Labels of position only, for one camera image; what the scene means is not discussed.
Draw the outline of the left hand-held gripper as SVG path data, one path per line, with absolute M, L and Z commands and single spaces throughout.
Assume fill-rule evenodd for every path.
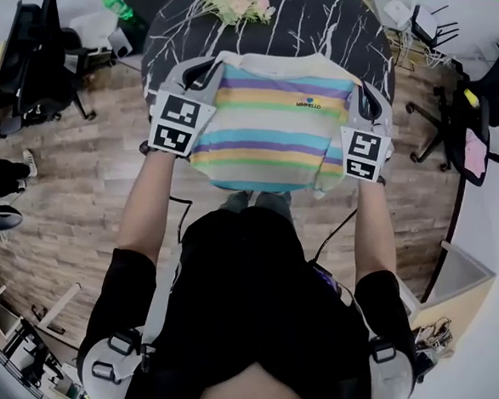
M 150 107 L 146 150 L 187 157 L 216 113 L 224 63 L 197 57 L 175 65 Z

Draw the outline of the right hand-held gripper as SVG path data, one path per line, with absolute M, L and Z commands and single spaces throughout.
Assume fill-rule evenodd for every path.
M 349 117 L 340 129 L 343 170 L 349 177 L 385 183 L 382 169 L 394 151 L 391 107 L 369 83 L 354 87 Z

